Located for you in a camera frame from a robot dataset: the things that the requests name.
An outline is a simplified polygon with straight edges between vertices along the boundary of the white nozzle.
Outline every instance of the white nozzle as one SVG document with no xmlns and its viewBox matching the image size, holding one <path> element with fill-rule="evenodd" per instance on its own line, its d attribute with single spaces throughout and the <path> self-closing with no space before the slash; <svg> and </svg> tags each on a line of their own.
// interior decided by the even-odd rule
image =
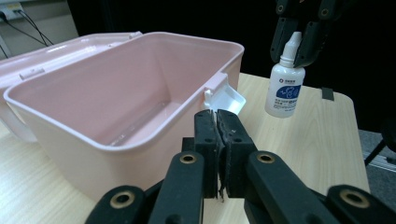
<svg viewBox="0 0 396 224">
<path fill-rule="evenodd" d="M 284 63 L 287 64 L 291 63 L 291 67 L 292 67 L 301 40 L 302 40 L 301 32 L 298 31 L 294 32 L 288 43 L 286 43 L 285 48 L 283 49 L 283 54 L 282 56 L 280 56 L 281 62 L 284 61 Z"/>
</svg>

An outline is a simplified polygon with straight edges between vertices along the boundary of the storage box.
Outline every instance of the storage box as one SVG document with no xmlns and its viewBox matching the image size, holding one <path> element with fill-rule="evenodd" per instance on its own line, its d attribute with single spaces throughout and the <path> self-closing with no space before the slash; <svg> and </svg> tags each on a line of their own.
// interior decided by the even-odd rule
<svg viewBox="0 0 396 224">
<path fill-rule="evenodd" d="M 233 42 L 149 33 L 28 77 L 4 98 L 64 176 L 99 200 L 163 179 L 182 138 L 193 136 L 195 113 L 242 108 L 243 52 Z"/>
</svg>

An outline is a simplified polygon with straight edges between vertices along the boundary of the power outlet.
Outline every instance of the power outlet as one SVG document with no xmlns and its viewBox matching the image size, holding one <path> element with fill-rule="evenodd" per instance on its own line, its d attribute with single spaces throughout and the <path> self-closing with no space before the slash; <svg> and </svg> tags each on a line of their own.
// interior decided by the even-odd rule
<svg viewBox="0 0 396 224">
<path fill-rule="evenodd" d="M 23 16 L 18 12 L 19 10 L 23 11 L 21 3 L 9 3 L 9 4 L 0 5 L 0 11 L 6 14 L 6 18 L 9 21 L 23 18 Z"/>
</svg>

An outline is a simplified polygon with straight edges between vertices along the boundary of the black backdrop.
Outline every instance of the black backdrop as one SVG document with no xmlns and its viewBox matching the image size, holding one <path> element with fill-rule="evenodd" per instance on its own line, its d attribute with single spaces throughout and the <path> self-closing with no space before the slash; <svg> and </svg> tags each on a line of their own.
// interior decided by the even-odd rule
<svg viewBox="0 0 396 224">
<path fill-rule="evenodd" d="M 79 35 L 165 31 L 229 40 L 245 47 L 241 72 L 269 77 L 269 48 L 278 16 L 276 1 L 122 1 L 68 4 Z M 335 22 L 324 50 L 305 68 L 306 86 L 332 88 L 349 96 L 360 129 L 379 132 L 394 115 L 395 22 L 391 0 L 360 0 Z"/>
</svg>

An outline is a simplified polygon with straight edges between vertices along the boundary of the black chair leg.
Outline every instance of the black chair leg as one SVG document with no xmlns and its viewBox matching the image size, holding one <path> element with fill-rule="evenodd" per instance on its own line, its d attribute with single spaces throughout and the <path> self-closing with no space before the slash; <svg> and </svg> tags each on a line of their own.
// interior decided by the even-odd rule
<svg viewBox="0 0 396 224">
<path fill-rule="evenodd" d="M 378 143 L 376 148 L 370 153 L 370 155 L 364 160 L 364 165 L 368 165 L 373 158 L 375 158 L 376 155 L 386 146 L 385 141 L 381 140 L 381 142 Z"/>
</svg>

